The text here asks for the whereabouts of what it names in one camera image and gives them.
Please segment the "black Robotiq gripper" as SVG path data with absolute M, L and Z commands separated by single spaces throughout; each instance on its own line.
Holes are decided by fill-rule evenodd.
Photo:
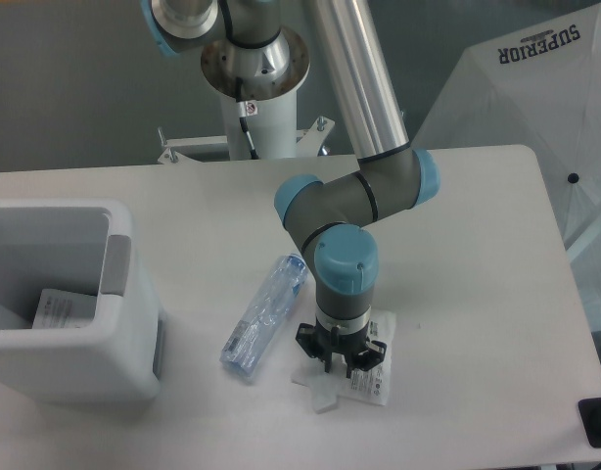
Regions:
M 369 324 L 355 333 L 345 334 L 340 330 L 340 347 L 332 343 L 331 332 L 319 322 L 315 325 L 301 323 L 296 333 L 296 341 L 311 358 L 319 359 L 324 364 L 324 371 L 332 369 L 333 353 L 341 354 L 347 363 L 346 376 L 350 378 L 353 370 L 367 372 L 385 360 L 388 349 L 386 343 L 378 340 L 367 340 Z

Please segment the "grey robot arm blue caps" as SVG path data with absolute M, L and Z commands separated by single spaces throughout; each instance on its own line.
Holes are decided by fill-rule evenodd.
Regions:
M 298 154 L 296 93 L 309 54 L 279 2 L 144 1 L 140 9 L 165 55 L 200 51 L 232 159 Z M 411 146 L 368 3 L 311 1 L 307 10 L 357 168 L 327 182 L 294 176 L 276 191 L 275 210 L 315 281 L 315 321 L 296 339 L 325 367 L 339 355 L 349 371 L 368 371 L 388 350 L 369 336 L 379 261 L 368 226 L 432 199 L 439 170 Z

